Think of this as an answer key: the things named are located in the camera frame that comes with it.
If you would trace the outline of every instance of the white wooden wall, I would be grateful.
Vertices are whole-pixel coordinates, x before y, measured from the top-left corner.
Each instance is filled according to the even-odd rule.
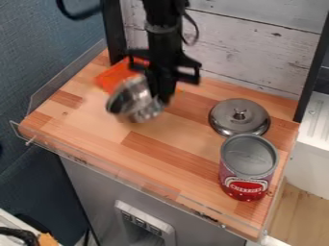
[[[328,0],[190,0],[201,37],[187,53],[203,75],[297,99],[304,86]],[[145,47],[140,0],[122,0],[128,43]],[[193,28],[185,25],[185,35]]]

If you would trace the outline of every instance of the silver lid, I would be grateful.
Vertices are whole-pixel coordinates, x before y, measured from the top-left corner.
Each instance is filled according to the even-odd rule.
[[[106,106],[107,111],[116,114],[120,119],[134,123],[154,118],[164,108],[164,104],[157,97],[152,98],[146,77],[143,75],[122,82]]]
[[[229,99],[215,105],[209,114],[211,126],[228,137],[238,134],[264,134],[270,125],[267,111],[246,99]]]
[[[233,173],[242,179],[270,175],[278,164],[276,148],[258,135],[234,135],[221,146],[221,158]]]

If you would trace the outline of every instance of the wooden table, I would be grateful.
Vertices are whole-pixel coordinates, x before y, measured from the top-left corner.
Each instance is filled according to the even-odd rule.
[[[183,92],[155,120],[120,123],[105,111],[109,95],[94,84],[108,69],[100,54],[20,124],[19,131],[39,145],[77,162],[105,170],[112,177],[188,209],[246,238],[260,237],[274,194],[294,144],[298,124],[291,121],[297,102],[220,81],[201,86],[180,84]],[[246,98],[263,105],[272,125],[265,137],[279,150],[280,163],[267,196],[239,202],[218,184],[223,137],[208,124],[219,101]]]

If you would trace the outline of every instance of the red tin can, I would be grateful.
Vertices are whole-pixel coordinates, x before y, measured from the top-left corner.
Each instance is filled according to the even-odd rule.
[[[234,135],[221,147],[220,184],[229,196],[240,201],[255,201],[268,191],[278,152],[258,135]]]

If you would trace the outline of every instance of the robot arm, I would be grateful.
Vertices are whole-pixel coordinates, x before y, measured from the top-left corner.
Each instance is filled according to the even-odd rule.
[[[72,14],[65,8],[63,0],[56,1],[61,12],[73,20],[86,19],[102,10],[101,6],[96,6]],[[192,44],[197,41],[199,31],[186,13],[189,0],[142,0],[142,3],[146,12],[145,30],[149,48],[128,50],[130,68],[143,72],[152,96],[158,96],[167,105],[178,81],[194,85],[200,81],[201,63],[189,58],[183,51],[183,42],[187,43],[183,38],[183,17],[195,27],[196,36]],[[134,58],[147,60],[149,65],[141,66],[134,62]],[[194,74],[182,73],[180,67],[192,68]]]

